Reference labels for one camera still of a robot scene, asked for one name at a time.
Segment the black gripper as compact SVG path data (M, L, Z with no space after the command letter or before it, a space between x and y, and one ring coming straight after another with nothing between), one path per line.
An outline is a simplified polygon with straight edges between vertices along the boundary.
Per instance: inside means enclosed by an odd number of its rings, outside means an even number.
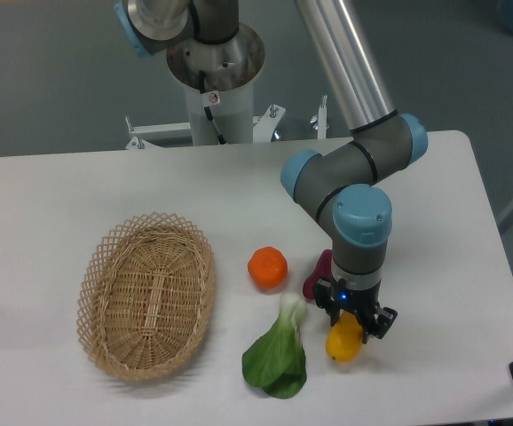
M370 337L383 339L398 312L379 306L380 284L362 290L349 289L344 284L343 279L335 282L320 278L312 287L314 301L330 318L330 326L333 327L340 319L341 311L346 311L353 314L362 326L363 344L367 344Z

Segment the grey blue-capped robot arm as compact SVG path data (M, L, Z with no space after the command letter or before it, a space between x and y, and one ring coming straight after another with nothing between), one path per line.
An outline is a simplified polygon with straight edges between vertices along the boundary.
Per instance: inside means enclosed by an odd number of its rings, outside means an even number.
M328 271L312 274L303 292L332 322L348 312L364 338L382 338L397 313L378 301L392 228L391 201L378 183L420 159L428 135L393 106L350 2L296 7L351 132L330 154L294 154L280 173L288 195L332 241ZM254 141L253 103L238 94L261 72L264 46L241 23L237 2L119 1L114 10L134 52L165 53L185 90L195 145Z

